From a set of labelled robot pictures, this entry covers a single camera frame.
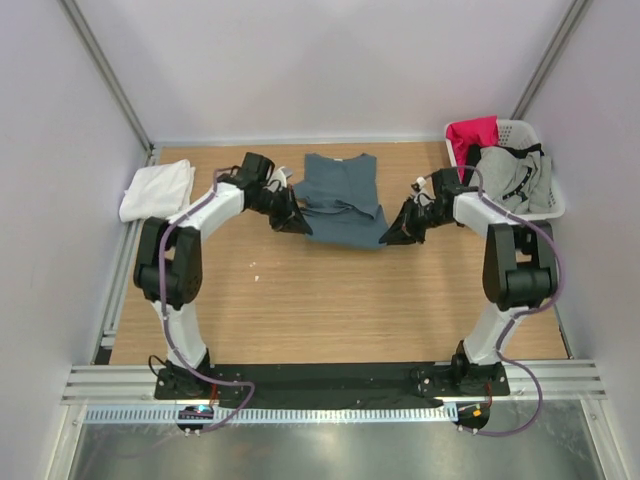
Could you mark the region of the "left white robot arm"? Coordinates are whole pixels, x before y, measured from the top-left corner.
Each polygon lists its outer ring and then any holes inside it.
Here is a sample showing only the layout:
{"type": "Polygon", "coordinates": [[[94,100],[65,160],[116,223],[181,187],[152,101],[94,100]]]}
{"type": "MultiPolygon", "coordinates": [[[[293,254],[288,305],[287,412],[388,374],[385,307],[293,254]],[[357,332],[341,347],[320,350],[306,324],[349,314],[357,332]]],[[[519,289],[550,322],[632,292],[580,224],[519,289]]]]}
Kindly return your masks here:
{"type": "Polygon", "coordinates": [[[203,244],[227,221],[247,210],[268,218],[275,232],[309,235],[290,170],[249,152],[240,165],[217,170],[210,188],[166,219],[144,221],[133,281],[156,311],[167,356],[156,373],[163,396],[204,398],[215,385],[210,355],[197,319],[195,300],[203,283],[203,244]]]}

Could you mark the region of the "blue-grey t-shirt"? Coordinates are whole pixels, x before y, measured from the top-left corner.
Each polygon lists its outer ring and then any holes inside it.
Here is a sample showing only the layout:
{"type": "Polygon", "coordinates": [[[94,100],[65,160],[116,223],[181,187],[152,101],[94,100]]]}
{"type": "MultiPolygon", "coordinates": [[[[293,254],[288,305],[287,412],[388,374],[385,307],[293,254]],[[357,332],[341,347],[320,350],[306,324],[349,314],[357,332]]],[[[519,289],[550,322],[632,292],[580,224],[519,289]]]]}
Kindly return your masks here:
{"type": "Polygon", "coordinates": [[[380,238],[388,224],[378,198],[376,157],[364,153],[335,159],[308,153],[304,178],[294,192],[312,229],[309,240],[358,250],[385,247],[380,238]]]}

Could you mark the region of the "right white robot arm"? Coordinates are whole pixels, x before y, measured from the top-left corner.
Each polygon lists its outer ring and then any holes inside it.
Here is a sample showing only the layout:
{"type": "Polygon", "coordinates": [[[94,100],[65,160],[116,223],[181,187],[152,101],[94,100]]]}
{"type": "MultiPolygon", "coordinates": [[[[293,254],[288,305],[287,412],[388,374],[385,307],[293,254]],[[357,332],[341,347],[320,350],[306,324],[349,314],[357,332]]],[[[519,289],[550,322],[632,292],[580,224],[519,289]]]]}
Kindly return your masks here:
{"type": "Polygon", "coordinates": [[[561,290],[561,266],[546,221],[528,221],[489,199],[483,184],[464,185],[455,167],[418,178],[398,216],[380,237],[391,245],[422,244],[430,229],[458,224],[485,241],[482,286],[488,301],[472,332],[447,366],[416,372],[422,394],[472,396],[507,390],[503,350],[521,322],[553,306],[561,290]]]}

